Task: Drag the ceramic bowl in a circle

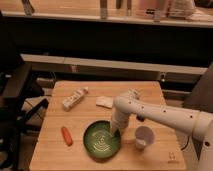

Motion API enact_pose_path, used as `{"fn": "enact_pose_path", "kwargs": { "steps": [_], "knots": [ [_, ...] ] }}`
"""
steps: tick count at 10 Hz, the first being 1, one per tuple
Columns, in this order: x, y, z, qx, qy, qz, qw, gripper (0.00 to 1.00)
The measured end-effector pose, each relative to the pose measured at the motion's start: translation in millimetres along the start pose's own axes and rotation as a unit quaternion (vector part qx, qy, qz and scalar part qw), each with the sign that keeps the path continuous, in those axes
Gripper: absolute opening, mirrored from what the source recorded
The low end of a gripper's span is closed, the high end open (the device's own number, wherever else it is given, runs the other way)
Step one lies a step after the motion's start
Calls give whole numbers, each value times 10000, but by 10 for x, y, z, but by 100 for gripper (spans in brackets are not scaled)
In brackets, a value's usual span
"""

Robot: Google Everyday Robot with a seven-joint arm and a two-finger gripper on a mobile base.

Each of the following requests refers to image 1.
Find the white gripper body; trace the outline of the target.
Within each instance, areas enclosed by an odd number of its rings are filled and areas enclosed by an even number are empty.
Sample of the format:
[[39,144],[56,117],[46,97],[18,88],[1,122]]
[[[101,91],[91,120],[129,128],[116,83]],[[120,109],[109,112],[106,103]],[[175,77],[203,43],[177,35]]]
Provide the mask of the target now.
[[129,117],[127,115],[114,113],[110,121],[110,133],[114,134],[116,131],[119,131],[120,134],[123,134],[128,125]]

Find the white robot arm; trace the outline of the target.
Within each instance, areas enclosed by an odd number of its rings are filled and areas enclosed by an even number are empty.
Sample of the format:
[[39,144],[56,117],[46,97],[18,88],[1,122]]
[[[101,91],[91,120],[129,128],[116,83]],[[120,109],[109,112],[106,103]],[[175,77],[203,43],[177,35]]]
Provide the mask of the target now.
[[157,105],[125,96],[114,99],[110,131],[123,131],[131,114],[152,120],[202,141],[197,171],[213,171],[213,114],[200,110]]

